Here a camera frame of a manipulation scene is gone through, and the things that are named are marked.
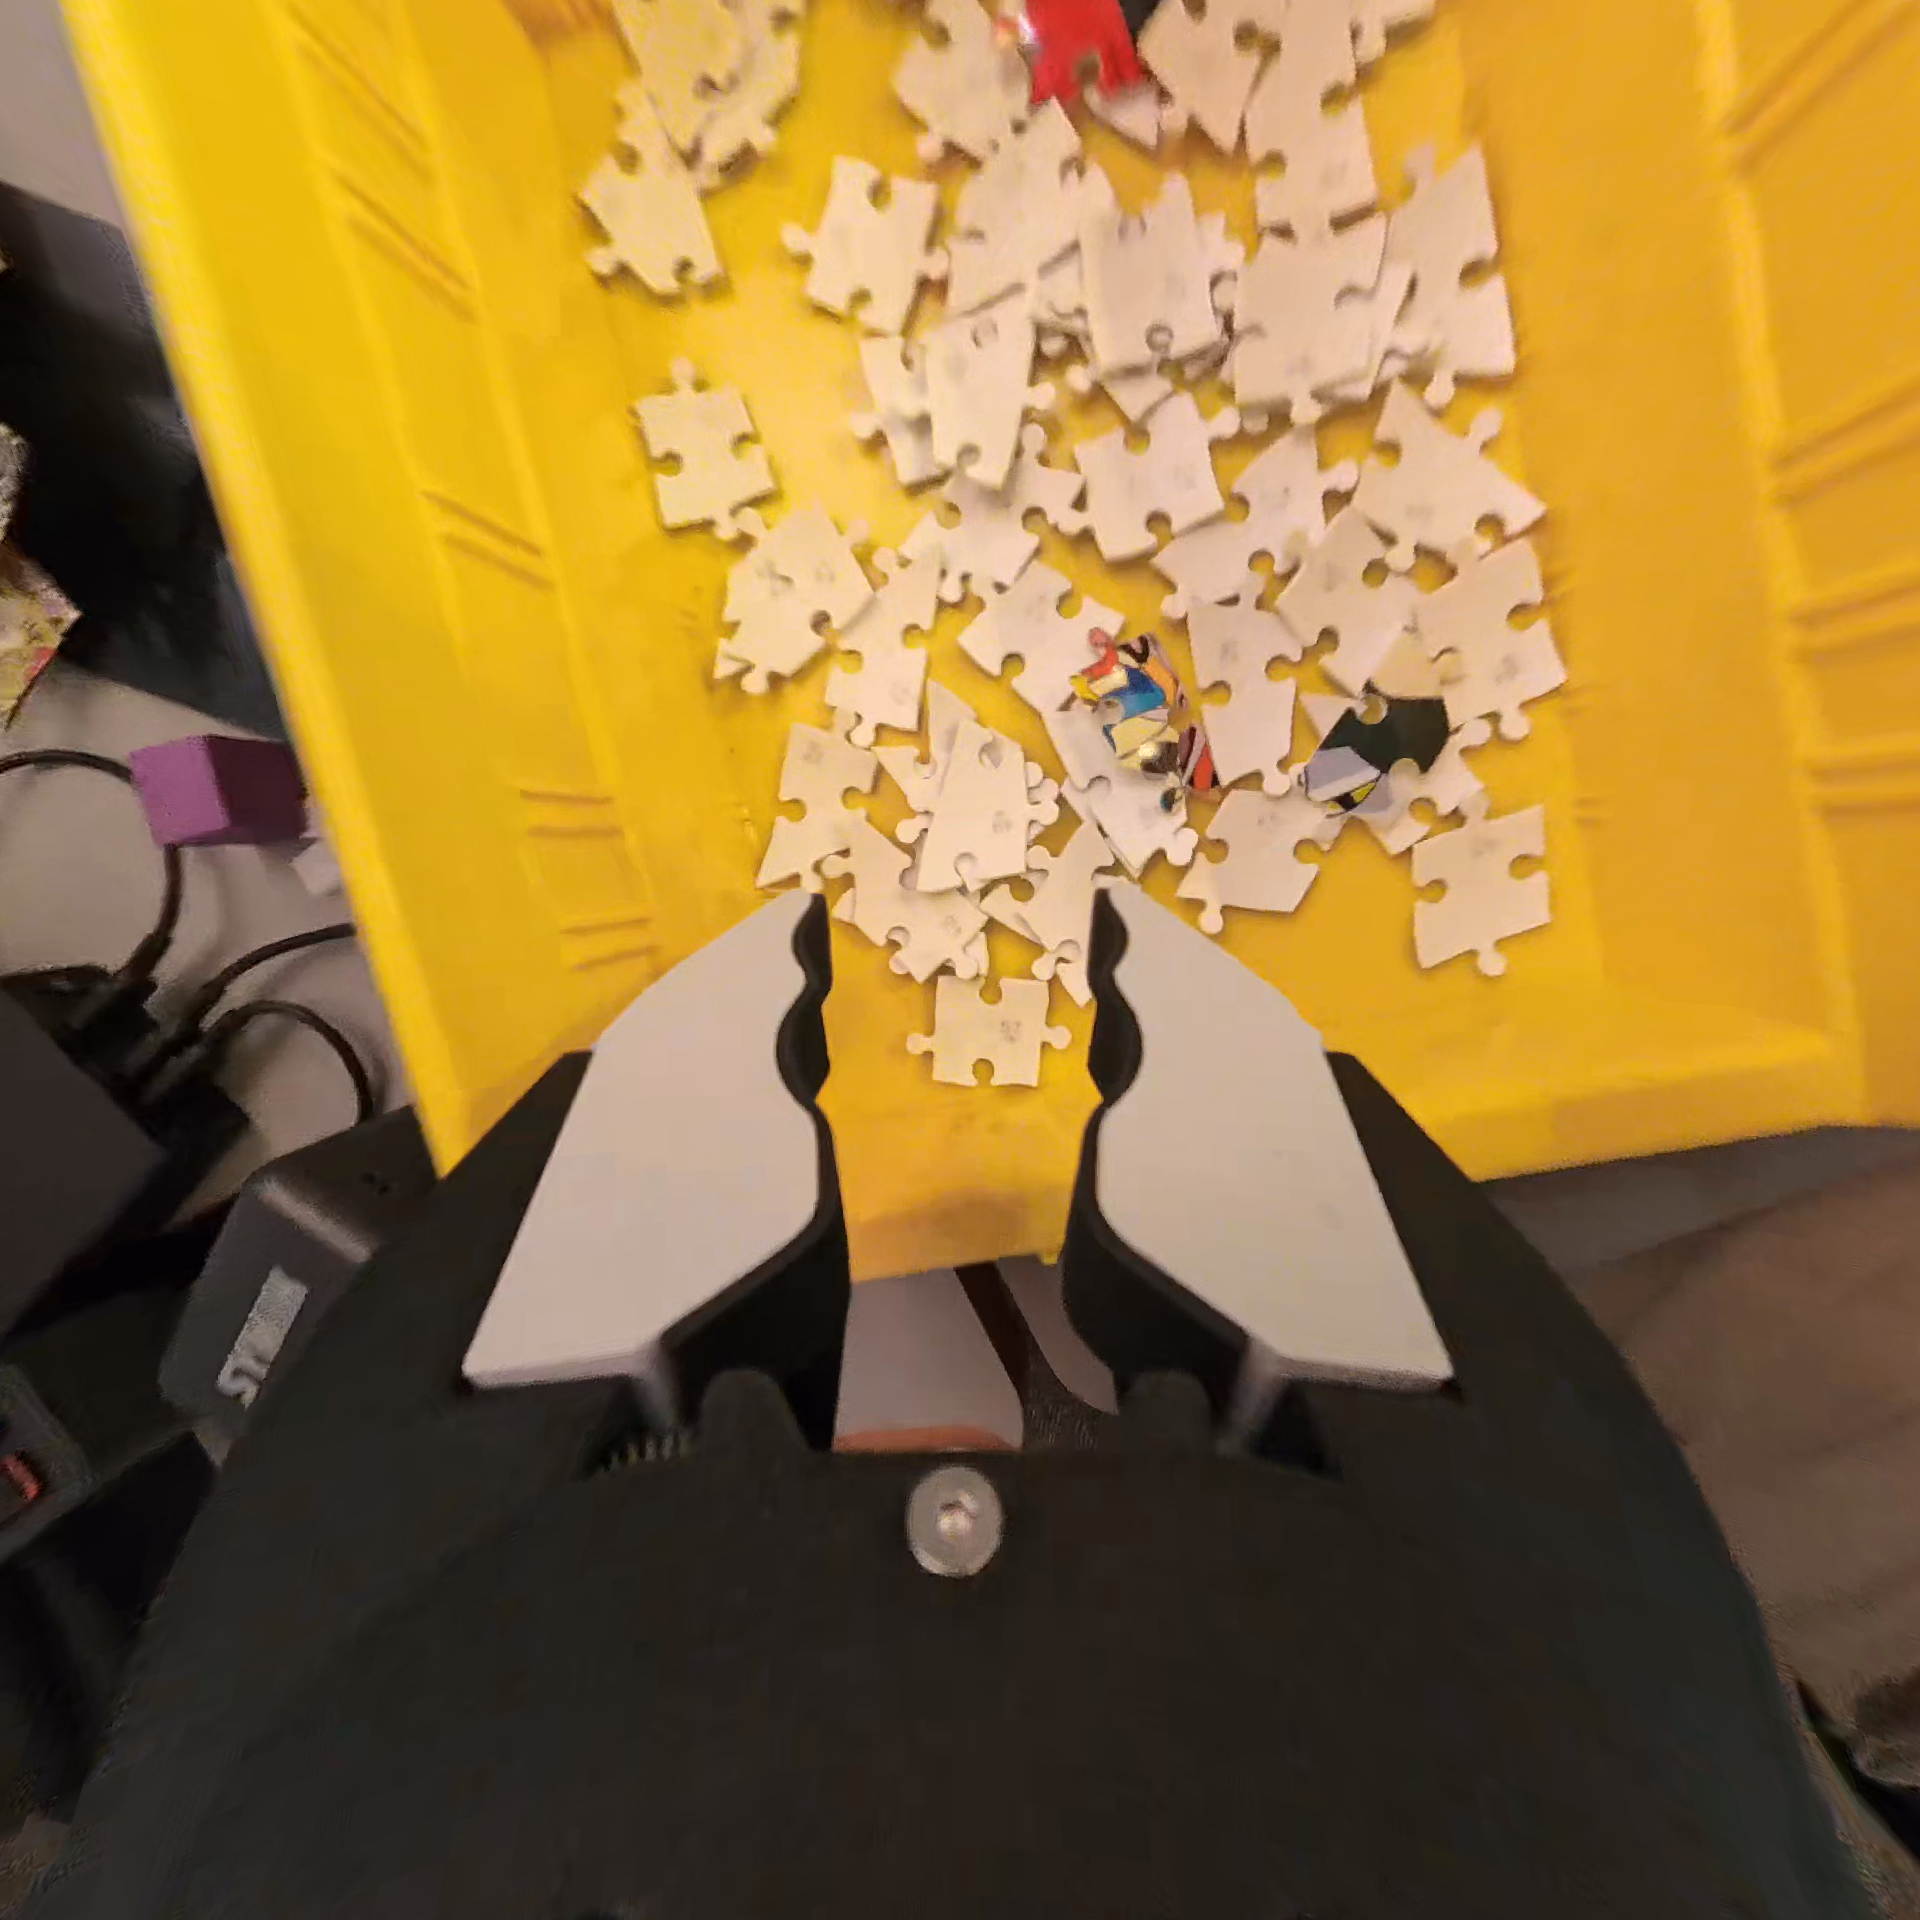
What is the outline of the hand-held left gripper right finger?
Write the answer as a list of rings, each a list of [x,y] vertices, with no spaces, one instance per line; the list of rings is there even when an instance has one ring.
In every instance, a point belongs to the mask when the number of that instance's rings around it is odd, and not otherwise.
[[[1099,889],[1069,1322],[1117,1394],[1184,1376],[1251,1448],[1300,1382],[1428,1394],[1457,1368],[1317,1028],[1130,882]]]

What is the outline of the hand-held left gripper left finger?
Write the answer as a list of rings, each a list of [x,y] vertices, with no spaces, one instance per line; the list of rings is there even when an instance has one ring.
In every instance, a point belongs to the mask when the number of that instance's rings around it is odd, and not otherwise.
[[[653,1434],[761,1375],[828,1448],[853,1257],[830,1073],[830,911],[784,893],[589,1050],[462,1358],[473,1388],[616,1382]]]

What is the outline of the yellow plastic bin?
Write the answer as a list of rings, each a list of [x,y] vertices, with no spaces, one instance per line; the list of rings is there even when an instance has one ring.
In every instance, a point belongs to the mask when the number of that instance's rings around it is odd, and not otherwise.
[[[726,285],[599,280],[606,4],[66,4],[280,707],[443,1165],[762,903],[830,660],[711,680],[733,550],[633,403],[746,398],[782,509],[891,548],[853,324],[784,226],[919,173],[900,4],[811,4]],[[1484,150],[1518,366],[1458,385],[1568,669],[1472,759],[1546,806],[1549,927],[1423,970],[1346,830],[1223,944],[1478,1179],[1917,1122],[1917,4],[1438,4],[1365,72],[1383,195]]]

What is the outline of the pile of white puzzle pieces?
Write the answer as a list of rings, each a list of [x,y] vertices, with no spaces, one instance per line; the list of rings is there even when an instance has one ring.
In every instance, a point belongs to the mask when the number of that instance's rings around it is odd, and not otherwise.
[[[1009,4],[914,4],[891,95],[921,173],[828,162],[781,231],[854,331],[830,391],[919,520],[892,547],[781,505],[738,387],[681,359],[633,403],[658,529],[737,547],[711,677],[803,695],[757,887],[930,986],[939,1087],[1030,1091],[1089,1004],[1093,905],[1163,871],[1204,937],[1298,911],[1346,830],[1407,862],[1420,970],[1505,973],[1552,922],[1546,811],[1474,752],[1568,680],[1501,418],[1518,373],[1481,147],[1383,191],[1367,84],[1435,4],[1159,4],[1142,84],[1030,100]],[[856,407],[836,415],[851,396]],[[1071,677],[1095,628],[1159,637],[1218,788],[1122,767]],[[1388,824],[1308,802],[1346,708],[1444,699]]]

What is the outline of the black power adapter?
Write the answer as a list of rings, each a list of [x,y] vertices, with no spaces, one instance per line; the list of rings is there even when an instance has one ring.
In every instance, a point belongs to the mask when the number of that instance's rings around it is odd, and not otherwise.
[[[435,1187],[414,1108],[311,1142],[249,1176],[156,1373],[162,1400],[214,1461],[252,1427],[331,1311]]]

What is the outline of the dark jigsaw piece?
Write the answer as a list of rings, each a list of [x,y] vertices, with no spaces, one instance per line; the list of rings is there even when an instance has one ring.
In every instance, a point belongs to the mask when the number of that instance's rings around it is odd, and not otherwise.
[[[1452,716],[1443,695],[1380,697],[1378,711],[1342,711],[1324,730],[1300,777],[1311,805],[1388,824],[1407,806],[1397,797],[1397,770],[1432,773],[1452,743]]]

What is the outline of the colourful jigsaw piece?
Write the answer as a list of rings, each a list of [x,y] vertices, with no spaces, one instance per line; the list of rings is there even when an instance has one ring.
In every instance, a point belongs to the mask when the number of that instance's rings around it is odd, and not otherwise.
[[[1095,628],[1089,660],[1069,677],[1071,699],[1097,720],[1121,767],[1192,797],[1218,791],[1218,767],[1199,703],[1154,635]]]

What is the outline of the purple block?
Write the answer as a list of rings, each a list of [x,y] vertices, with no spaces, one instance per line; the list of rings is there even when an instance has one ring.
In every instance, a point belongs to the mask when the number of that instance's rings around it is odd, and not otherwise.
[[[293,747],[239,735],[189,735],[126,757],[161,850],[275,848],[311,836],[309,791]]]

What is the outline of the black box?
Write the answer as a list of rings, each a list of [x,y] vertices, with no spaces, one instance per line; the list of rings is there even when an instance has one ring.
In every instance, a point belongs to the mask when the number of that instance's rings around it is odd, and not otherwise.
[[[3,1333],[155,1189],[165,1148],[3,989]]]

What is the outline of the colourful wrapper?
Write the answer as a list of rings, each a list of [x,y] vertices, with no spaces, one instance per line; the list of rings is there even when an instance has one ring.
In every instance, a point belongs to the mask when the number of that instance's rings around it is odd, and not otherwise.
[[[29,443],[3,427],[3,729],[9,730],[38,680],[61,656],[82,612],[15,542],[12,523],[30,465]]]

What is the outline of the red jigsaw piece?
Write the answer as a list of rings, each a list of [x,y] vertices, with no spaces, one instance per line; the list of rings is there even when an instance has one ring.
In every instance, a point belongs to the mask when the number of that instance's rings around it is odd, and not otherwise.
[[[1141,32],[1156,3],[1018,3],[1003,13],[1028,77],[1028,100],[1071,104],[1141,87]]]

